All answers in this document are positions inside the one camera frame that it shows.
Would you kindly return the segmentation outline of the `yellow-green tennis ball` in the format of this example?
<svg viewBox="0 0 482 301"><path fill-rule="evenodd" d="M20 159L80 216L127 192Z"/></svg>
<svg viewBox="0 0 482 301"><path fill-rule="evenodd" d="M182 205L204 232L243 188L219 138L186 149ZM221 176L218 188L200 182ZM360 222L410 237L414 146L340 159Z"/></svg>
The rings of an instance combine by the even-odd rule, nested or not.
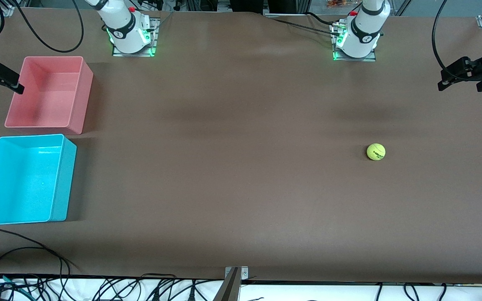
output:
<svg viewBox="0 0 482 301"><path fill-rule="evenodd" d="M379 143L373 143L367 147L367 157L373 161L382 160L386 156L386 149Z"/></svg>

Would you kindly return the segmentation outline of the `pink plastic bin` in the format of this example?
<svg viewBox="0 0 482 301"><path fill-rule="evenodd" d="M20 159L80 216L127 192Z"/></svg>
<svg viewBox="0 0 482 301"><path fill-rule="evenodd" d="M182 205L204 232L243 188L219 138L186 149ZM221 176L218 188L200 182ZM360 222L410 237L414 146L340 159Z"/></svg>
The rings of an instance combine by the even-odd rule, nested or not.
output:
<svg viewBox="0 0 482 301"><path fill-rule="evenodd" d="M94 74L82 56L27 56L5 127L45 135L80 135Z"/></svg>

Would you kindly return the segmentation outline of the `blue plastic bin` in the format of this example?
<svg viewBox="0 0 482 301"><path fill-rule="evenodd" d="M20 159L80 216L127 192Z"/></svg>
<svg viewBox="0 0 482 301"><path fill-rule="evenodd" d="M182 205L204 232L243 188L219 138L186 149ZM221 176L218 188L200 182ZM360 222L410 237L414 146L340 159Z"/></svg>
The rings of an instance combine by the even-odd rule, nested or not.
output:
<svg viewBox="0 0 482 301"><path fill-rule="evenodd" d="M76 154L61 134L0 137L0 225L65 221Z"/></svg>

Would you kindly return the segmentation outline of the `dark clothed person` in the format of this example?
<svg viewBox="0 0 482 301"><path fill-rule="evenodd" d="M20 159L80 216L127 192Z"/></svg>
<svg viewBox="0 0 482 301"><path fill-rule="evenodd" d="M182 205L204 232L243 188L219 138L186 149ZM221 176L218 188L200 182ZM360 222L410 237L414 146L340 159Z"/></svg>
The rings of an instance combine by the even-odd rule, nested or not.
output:
<svg viewBox="0 0 482 301"><path fill-rule="evenodd" d="M264 2L267 2L270 13L297 13L296 0L229 0L234 12L253 12L262 15Z"/></svg>

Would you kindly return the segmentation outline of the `grey metal pole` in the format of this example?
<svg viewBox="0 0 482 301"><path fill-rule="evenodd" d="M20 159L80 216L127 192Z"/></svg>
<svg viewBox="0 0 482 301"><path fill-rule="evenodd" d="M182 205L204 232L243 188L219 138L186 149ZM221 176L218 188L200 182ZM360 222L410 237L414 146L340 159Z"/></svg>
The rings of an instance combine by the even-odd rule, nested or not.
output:
<svg viewBox="0 0 482 301"><path fill-rule="evenodd" d="M213 301L239 301L243 278L243 267L227 267L226 276Z"/></svg>

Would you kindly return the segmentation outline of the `metal base plate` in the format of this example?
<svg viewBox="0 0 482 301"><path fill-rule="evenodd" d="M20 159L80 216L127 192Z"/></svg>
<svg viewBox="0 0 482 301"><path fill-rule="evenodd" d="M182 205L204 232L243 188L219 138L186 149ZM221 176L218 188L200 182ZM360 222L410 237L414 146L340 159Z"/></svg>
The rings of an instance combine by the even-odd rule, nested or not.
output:
<svg viewBox="0 0 482 301"><path fill-rule="evenodd" d="M381 32L365 34L360 31L350 31L347 23L334 22L329 26L333 44L333 59L335 61L376 61L375 48Z"/></svg>
<svg viewBox="0 0 482 301"><path fill-rule="evenodd" d="M128 25L113 29L107 27L113 44L113 56L118 57L153 57L156 53L159 37L159 18L134 14Z"/></svg>

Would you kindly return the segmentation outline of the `small metal bracket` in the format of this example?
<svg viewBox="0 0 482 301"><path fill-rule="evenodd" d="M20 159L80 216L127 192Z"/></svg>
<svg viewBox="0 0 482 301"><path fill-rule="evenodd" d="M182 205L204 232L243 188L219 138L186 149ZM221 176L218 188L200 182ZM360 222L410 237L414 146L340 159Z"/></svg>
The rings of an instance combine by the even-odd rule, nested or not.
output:
<svg viewBox="0 0 482 301"><path fill-rule="evenodd" d="M226 279L228 275L233 271L233 269L238 268L241 280L248 280L249 278L249 268L247 266L233 266L228 265L224 270L224 278Z"/></svg>

